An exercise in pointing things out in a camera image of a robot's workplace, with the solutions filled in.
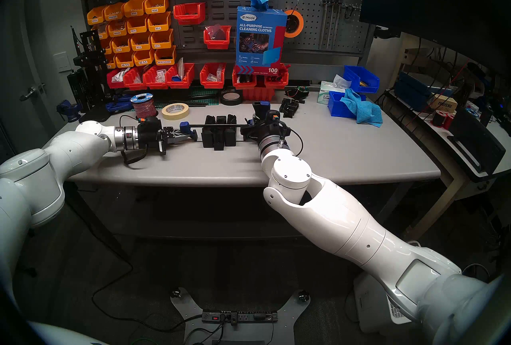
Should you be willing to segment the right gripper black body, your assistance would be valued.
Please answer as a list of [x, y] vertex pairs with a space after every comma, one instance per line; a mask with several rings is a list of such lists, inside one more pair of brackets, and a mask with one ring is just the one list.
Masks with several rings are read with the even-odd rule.
[[285, 138], [291, 134], [291, 128], [283, 121], [276, 119], [247, 125], [240, 128], [240, 133], [244, 139], [251, 138], [260, 143], [268, 136], [276, 136], [277, 140], [285, 140]]

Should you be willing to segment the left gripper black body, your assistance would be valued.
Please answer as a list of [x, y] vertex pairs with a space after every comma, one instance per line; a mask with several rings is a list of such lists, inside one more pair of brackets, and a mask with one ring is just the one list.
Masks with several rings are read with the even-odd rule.
[[158, 148], [160, 155], [166, 155], [167, 139], [165, 129], [159, 119], [139, 119], [137, 140], [139, 149]]

